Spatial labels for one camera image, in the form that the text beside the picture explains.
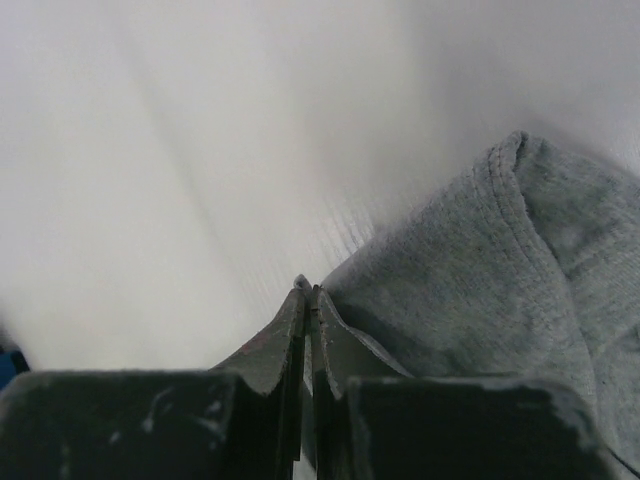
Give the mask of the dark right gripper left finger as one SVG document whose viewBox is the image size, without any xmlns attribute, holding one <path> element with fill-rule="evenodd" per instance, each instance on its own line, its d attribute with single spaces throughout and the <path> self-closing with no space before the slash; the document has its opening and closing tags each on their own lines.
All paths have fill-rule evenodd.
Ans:
<svg viewBox="0 0 640 480">
<path fill-rule="evenodd" d="M 42 371 L 1 395 L 5 479 L 289 479 L 306 298 L 209 370 Z"/>
</svg>

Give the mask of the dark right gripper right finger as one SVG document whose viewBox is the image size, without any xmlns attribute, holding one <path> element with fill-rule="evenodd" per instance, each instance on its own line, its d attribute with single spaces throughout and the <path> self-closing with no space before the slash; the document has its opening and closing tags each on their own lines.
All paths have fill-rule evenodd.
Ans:
<svg viewBox="0 0 640 480">
<path fill-rule="evenodd" d="M 314 291 L 316 471 L 321 479 L 612 479 L 571 390 L 510 376 L 411 378 Z"/>
</svg>

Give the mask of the grey t-shirt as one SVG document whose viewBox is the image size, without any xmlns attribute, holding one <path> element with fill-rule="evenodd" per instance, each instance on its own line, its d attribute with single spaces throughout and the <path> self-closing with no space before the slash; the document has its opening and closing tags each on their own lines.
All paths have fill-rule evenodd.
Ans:
<svg viewBox="0 0 640 480">
<path fill-rule="evenodd" d="M 516 132 L 325 280 L 415 376 L 552 378 L 639 467 L 639 179 Z"/>
</svg>

